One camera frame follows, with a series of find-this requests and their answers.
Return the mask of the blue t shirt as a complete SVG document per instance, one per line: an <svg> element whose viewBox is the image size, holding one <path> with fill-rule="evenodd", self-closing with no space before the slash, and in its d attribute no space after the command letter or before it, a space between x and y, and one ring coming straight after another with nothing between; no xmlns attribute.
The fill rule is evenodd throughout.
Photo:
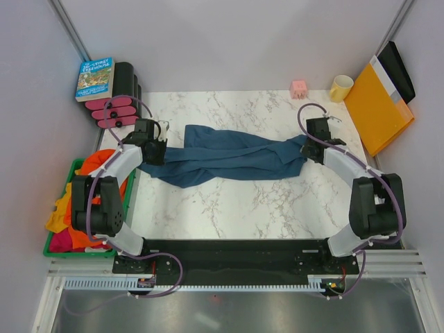
<svg viewBox="0 0 444 333"><path fill-rule="evenodd" d="M185 126L184 146L168 147L162 166L143 163L139 169L152 178L180 188L214 178L281 180L300 175L307 161L301 153L307 137L274 141L234 130Z"/></svg>

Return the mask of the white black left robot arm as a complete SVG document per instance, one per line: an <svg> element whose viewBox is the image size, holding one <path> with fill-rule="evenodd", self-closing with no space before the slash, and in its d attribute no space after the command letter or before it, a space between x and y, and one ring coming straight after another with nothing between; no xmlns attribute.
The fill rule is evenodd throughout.
<svg viewBox="0 0 444 333"><path fill-rule="evenodd" d="M142 250L144 238L125 222L120 187L141 164L164 164L168 130L168 121L136 120L135 129L104 163L71 182L72 228L129 256L128 265L138 273L150 269L152 256Z"/></svg>

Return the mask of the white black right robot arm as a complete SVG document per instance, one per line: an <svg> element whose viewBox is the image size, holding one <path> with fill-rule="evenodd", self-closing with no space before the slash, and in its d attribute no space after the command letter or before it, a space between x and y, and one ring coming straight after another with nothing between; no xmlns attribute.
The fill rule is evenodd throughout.
<svg viewBox="0 0 444 333"><path fill-rule="evenodd" d="M327 239L328 249L318 255L319 268L333 273L343 258L373 243L399 242L406 226L400 176L382 173L354 156L341 139L334 139L326 118L306 121L307 140L301 153L333 170L352 190L348 224Z"/></svg>

